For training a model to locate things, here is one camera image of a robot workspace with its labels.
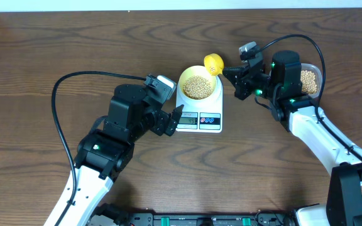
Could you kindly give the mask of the yellow measuring scoop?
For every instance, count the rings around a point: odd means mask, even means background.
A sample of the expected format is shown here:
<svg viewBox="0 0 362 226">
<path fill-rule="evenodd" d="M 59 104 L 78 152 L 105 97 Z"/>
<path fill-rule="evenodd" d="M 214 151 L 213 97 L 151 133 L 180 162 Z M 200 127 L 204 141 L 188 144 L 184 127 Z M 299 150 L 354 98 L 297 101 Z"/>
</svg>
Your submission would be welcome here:
<svg viewBox="0 0 362 226">
<path fill-rule="evenodd" d="M 224 62 L 218 54 L 211 53 L 204 57 L 204 66 L 210 75 L 218 76 L 219 74 L 222 74 Z M 215 67 L 216 71 L 211 72 L 210 67 Z"/>
</svg>

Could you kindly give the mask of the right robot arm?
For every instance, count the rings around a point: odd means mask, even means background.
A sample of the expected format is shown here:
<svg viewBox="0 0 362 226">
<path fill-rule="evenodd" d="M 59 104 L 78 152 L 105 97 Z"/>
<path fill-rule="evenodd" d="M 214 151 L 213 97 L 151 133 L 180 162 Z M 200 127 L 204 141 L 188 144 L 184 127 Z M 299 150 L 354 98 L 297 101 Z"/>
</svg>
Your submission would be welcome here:
<svg viewBox="0 0 362 226">
<path fill-rule="evenodd" d="M 267 99 L 273 118 L 304 142 L 331 176 L 326 204 L 298 208 L 286 224 L 362 225 L 362 149 L 302 91 L 299 55 L 288 50 L 275 53 L 268 75 L 261 54 L 250 50 L 241 58 L 244 65 L 222 71 L 236 89 L 235 96 Z"/>
</svg>

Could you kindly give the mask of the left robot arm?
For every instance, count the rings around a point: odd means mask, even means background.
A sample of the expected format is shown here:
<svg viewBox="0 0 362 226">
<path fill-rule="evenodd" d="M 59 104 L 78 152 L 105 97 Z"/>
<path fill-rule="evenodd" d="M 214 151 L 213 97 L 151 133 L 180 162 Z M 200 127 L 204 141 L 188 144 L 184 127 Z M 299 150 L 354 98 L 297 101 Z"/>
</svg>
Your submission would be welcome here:
<svg viewBox="0 0 362 226">
<path fill-rule="evenodd" d="M 106 116 L 81 140 L 75 157 L 76 182 L 68 181 L 46 225 L 85 225 L 133 157 L 134 144 L 147 131 L 171 136 L 182 108 L 162 111 L 175 83 L 119 85 Z"/>
</svg>

